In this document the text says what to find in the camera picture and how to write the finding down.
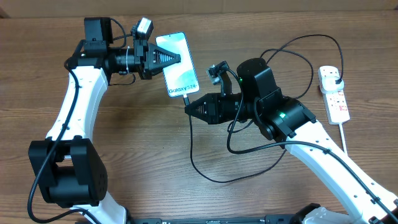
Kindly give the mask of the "Samsung Galaxy smartphone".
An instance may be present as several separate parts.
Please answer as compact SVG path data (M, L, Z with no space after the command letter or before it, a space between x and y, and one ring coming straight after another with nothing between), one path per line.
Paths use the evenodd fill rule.
M169 97L177 97L198 92L200 87L192 56L184 32L157 36L156 44L169 52L179 54L180 62L163 69Z

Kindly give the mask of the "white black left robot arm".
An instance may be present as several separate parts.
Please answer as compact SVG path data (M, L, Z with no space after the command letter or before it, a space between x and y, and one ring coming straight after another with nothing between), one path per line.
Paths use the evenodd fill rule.
M69 83L57 119L45 139L32 141L32 191L66 215L82 214L90 223L131 223L126 207L108 192L108 174L93 145L100 101L113 74L149 80L181 57L149 42L154 25L142 18L131 29L133 46L114 47L110 17L87 17L85 38L64 66Z

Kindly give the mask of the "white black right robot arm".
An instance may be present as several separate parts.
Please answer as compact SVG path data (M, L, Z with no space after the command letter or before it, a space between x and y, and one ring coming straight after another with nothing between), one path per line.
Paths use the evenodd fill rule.
M301 160L331 191L345 213L312 203L292 223L396 223L397 196L377 184L327 134L299 100L284 96L263 58L241 63L236 71L221 62L208 69L218 93L185 103L190 118L208 124L251 119L269 140Z

